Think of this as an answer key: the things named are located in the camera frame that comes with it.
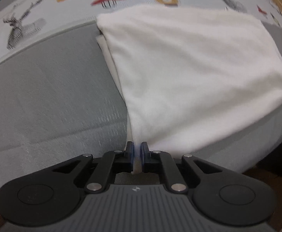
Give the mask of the white cloth garment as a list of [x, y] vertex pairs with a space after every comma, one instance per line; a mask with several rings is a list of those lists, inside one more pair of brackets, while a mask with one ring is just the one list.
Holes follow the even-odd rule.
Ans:
[[282, 56], [254, 16], [142, 4], [96, 24], [137, 147], [243, 172], [282, 140]]

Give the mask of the grey patterned bed sheet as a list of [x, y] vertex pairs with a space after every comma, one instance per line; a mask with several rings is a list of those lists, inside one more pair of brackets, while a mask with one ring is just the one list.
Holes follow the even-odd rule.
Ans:
[[0, 65], [0, 187], [80, 154], [126, 143], [126, 106], [94, 24], [36, 43]]

